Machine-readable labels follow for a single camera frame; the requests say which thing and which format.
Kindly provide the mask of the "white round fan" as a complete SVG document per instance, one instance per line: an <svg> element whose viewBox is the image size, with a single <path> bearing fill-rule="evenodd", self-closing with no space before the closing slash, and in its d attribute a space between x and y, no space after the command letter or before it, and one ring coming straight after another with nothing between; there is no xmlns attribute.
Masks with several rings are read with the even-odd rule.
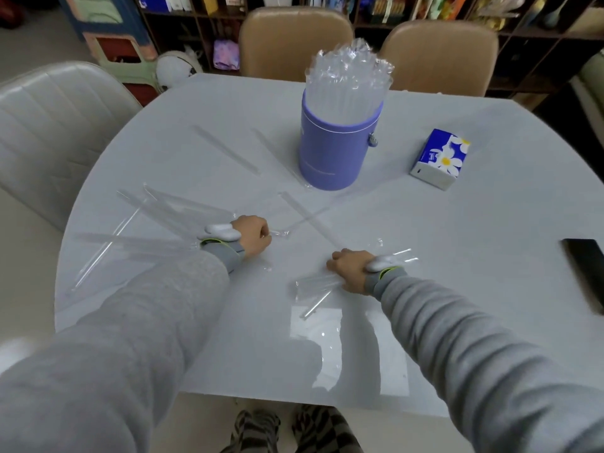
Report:
<svg viewBox="0 0 604 453"><path fill-rule="evenodd" d="M168 51L158 56L155 62L155 76L158 89L164 93L186 81L188 78L203 74L196 52L192 49Z"/></svg>

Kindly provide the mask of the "blue flowered tissue pack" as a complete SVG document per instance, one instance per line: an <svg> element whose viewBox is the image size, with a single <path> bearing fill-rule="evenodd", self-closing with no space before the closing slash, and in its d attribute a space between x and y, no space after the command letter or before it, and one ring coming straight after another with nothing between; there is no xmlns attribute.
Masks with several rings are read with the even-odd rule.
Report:
<svg viewBox="0 0 604 453"><path fill-rule="evenodd" d="M471 143L441 129L433 129L410 170L410 175L442 191L458 179Z"/></svg>

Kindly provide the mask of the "purple cylindrical container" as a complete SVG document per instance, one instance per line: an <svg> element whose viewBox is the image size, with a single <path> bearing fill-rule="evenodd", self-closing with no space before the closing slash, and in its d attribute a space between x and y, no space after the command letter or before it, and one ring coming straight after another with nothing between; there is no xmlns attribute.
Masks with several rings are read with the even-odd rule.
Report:
<svg viewBox="0 0 604 453"><path fill-rule="evenodd" d="M376 127L383 103L366 121L342 126L314 115L301 99L301 129L298 149L299 171L313 188L343 190L358 178L369 148L377 147Z"/></svg>

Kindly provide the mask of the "person's left hand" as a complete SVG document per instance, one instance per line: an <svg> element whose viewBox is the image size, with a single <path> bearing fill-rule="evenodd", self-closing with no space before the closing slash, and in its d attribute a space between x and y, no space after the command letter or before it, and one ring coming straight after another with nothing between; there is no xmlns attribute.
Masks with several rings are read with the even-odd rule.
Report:
<svg viewBox="0 0 604 453"><path fill-rule="evenodd" d="M235 229L241 232L240 244L244 249L244 258L252 258L260 255L265 250L257 250L257 239L259 237L259 225L257 220L265 220L257 215L241 215L231 221Z"/></svg>

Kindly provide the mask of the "clear straw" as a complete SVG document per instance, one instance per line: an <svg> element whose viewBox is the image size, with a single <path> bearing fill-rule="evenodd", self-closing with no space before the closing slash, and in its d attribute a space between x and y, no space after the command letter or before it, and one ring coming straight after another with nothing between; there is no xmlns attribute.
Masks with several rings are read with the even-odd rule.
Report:
<svg viewBox="0 0 604 453"><path fill-rule="evenodd" d="M299 224L308 223L335 249L341 249L343 246L341 239L319 219L320 212L313 213L309 211L287 191L278 192L277 195L301 216L301 221L299 221Z"/></svg>
<svg viewBox="0 0 604 453"><path fill-rule="evenodd" d="M256 176L261 176L261 172L255 164L253 164L243 156L239 155L235 150L227 146L209 131L201 128L200 126L192 126L191 129L193 130L193 132L195 132L195 134L207 141L207 143L211 144L214 148L223 152L225 156L238 163L239 166Z"/></svg>
<svg viewBox="0 0 604 453"><path fill-rule="evenodd" d="M271 156L306 190L312 189L312 186L304 179L299 167L297 151L290 145L277 145L271 141L259 129L252 128L251 131L259 142L267 149Z"/></svg>
<svg viewBox="0 0 604 453"><path fill-rule="evenodd" d="M274 208L269 214L268 223L269 235L272 237L288 240L304 228L311 228L329 242L336 242L336 236L315 214L293 203Z"/></svg>

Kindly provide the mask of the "clear plastic sheet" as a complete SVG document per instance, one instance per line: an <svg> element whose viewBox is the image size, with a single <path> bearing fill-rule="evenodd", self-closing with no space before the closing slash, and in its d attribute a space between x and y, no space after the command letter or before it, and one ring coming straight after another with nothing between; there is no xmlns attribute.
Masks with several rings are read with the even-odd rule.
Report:
<svg viewBox="0 0 604 453"><path fill-rule="evenodd" d="M309 345L313 390L368 404L379 396L408 397L406 353L395 340L388 320L377 310L291 307L290 338Z"/></svg>

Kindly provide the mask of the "white wrist tracker green band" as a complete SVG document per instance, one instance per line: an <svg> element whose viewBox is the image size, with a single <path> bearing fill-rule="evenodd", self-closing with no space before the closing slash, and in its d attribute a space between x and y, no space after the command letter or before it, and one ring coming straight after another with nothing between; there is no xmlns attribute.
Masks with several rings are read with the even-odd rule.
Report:
<svg viewBox="0 0 604 453"><path fill-rule="evenodd" d="M405 259L400 254L388 254L375 256L364 267L366 280L380 280L389 271L398 271L408 275L405 268Z"/></svg>
<svg viewBox="0 0 604 453"><path fill-rule="evenodd" d="M198 237L201 249L210 244L222 244L235 253L242 253L244 249L240 244L242 234L231 223L209 224L204 228L204 234Z"/></svg>

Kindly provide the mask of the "scattered pile of clear straws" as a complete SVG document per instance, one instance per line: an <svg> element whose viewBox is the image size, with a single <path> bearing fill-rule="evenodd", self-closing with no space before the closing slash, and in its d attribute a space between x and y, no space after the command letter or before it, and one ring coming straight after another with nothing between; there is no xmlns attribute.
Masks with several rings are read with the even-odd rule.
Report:
<svg viewBox="0 0 604 453"><path fill-rule="evenodd" d="M77 273L67 291L75 297L111 250L126 253L132 261L155 263L161 258L198 249L213 226L229 228L237 217L233 210L195 202L143 184L143 196L125 189L117 197L132 209L112 232L76 231L74 238L99 247Z"/></svg>

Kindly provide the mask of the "person's leg striped trousers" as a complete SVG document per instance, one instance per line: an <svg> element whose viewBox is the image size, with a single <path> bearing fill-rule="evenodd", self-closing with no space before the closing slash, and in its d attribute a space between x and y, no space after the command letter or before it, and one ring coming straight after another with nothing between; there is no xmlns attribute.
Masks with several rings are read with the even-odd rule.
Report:
<svg viewBox="0 0 604 453"><path fill-rule="evenodd" d="M351 426L334 406L299 405L291 428L295 453L364 453Z"/></svg>
<svg viewBox="0 0 604 453"><path fill-rule="evenodd" d="M278 453L281 424L274 411L242 410L234 422L230 443L220 453Z"/></svg>

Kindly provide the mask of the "black smartphone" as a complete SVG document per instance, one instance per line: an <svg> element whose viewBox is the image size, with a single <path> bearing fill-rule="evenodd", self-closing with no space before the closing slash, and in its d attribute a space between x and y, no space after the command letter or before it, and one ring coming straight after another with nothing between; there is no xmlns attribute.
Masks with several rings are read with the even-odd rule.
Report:
<svg viewBox="0 0 604 453"><path fill-rule="evenodd" d="M604 315L604 251L592 238L564 238L561 243L590 301Z"/></svg>

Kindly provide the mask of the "bundle of clear straws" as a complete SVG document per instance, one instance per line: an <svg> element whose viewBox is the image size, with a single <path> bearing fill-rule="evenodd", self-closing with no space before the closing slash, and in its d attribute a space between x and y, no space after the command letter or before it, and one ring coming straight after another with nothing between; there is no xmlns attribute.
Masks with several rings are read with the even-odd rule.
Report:
<svg viewBox="0 0 604 453"><path fill-rule="evenodd" d="M420 259L411 248L396 251L390 254L400 254L405 259L405 268L412 275L419 274ZM337 274L328 272L327 274L308 276L294 282L295 301L310 302L300 314L302 320L307 320L321 306L321 303L337 289L343 285L342 278Z"/></svg>

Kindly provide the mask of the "person's left leg striped trousers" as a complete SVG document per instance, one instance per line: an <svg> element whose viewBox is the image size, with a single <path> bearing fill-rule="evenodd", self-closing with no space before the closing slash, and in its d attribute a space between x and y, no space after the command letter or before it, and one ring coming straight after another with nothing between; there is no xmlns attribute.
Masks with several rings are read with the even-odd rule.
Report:
<svg viewBox="0 0 604 453"><path fill-rule="evenodd" d="M242 410L234 422L230 443L220 453L278 453L281 424L274 411Z"/></svg>

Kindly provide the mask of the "tan padded chair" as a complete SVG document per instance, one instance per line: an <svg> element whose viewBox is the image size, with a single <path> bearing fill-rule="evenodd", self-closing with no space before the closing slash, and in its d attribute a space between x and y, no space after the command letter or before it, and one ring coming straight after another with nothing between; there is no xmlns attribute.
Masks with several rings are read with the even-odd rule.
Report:
<svg viewBox="0 0 604 453"><path fill-rule="evenodd" d="M348 17L312 6L263 7L246 16L238 35L240 75L304 82L320 51L354 39Z"/></svg>
<svg viewBox="0 0 604 453"><path fill-rule="evenodd" d="M497 34L463 20L404 22L379 57L394 66L392 90L484 97L499 51Z"/></svg>

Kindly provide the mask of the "colourful toy cabinet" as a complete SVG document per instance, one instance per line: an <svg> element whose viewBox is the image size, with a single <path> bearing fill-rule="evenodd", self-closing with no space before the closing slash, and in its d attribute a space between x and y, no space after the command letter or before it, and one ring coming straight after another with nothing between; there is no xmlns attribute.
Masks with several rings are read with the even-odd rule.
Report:
<svg viewBox="0 0 604 453"><path fill-rule="evenodd" d="M101 68L147 106L159 94L158 53L134 0L58 0Z"/></svg>

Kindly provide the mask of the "person's right forearm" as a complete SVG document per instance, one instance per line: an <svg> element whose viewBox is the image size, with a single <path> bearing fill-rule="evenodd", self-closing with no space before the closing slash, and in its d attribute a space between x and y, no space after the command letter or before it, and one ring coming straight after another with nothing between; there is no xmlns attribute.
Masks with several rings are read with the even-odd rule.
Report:
<svg viewBox="0 0 604 453"><path fill-rule="evenodd" d="M366 290L476 453L604 453L603 390L402 267L368 275Z"/></svg>

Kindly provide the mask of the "dark wooden bookshelf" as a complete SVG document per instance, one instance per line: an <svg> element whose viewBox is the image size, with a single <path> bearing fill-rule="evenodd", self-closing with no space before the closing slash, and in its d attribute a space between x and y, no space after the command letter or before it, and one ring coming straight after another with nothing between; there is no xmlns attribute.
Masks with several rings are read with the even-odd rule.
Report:
<svg viewBox="0 0 604 453"><path fill-rule="evenodd" d="M216 68L218 39L238 41L246 16L266 0L134 0L158 53L190 48L205 72L239 75ZM277 7L309 6L318 0L275 0ZM604 0L522 0L514 9L487 11L494 0L463 0L442 15L480 23L498 35L498 58L489 97L547 95L569 81L604 48Z"/></svg>

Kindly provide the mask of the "person's right hand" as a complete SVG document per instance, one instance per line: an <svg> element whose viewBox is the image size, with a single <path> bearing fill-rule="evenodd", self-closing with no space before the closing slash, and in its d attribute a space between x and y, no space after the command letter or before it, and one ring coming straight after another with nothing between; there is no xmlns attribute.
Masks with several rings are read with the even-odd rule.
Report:
<svg viewBox="0 0 604 453"><path fill-rule="evenodd" d="M348 293L357 295L371 295L371 291L366 289L365 265L375 256L367 251L350 250L350 277L342 278L342 288Z"/></svg>

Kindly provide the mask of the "person's left forearm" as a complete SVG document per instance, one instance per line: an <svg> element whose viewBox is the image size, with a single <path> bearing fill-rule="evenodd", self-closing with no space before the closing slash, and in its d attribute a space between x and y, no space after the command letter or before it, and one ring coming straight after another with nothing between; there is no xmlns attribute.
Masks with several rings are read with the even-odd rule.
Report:
<svg viewBox="0 0 604 453"><path fill-rule="evenodd" d="M2 373L0 453L148 453L244 254L170 258Z"/></svg>

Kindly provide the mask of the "white padded chair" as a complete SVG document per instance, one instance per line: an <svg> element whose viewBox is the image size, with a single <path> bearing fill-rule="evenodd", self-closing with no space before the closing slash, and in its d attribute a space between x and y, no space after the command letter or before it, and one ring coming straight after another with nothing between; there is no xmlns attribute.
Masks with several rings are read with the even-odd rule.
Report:
<svg viewBox="0 0 604 453"><path fill-rule="evenodd" d="M78 194L142 105L85 61L42 66L0 85L0 188L64 232Z"/></svg>

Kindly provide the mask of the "person's right leg striped trousers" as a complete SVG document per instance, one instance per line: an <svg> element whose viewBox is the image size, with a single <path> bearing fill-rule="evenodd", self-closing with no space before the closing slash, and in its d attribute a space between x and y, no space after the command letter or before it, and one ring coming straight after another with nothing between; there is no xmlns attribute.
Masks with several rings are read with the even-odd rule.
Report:
<svg viewBox="0 0 604 453"><path fill-rule="evenodd" d="M295 453L364 453L351 426L334 406L299 405L291 428Z"/></svg>

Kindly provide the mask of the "purple bag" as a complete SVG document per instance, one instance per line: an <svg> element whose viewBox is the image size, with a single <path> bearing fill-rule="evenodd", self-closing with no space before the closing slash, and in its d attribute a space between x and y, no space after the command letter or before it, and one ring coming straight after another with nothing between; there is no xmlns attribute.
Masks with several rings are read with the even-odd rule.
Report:
<svg viewBox="0 0 604 453"><path fill-rule="evenodd" d="M213 44L213 66L218 70L240 70L238 44L229 39L216 39Z"/></svg>

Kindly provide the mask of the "upright clear straws filling container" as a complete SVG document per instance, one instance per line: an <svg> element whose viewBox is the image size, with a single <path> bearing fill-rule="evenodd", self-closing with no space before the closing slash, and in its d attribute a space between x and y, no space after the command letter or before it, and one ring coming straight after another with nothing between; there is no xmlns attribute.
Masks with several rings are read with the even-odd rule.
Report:
<svg viewBox="0 0 604 453"><path fill-rule="evenodd" d="M387 96L394 69L362 38L332 51L319 51L306 70L306 106L330 124L352 126L364 122Z"/></svg>

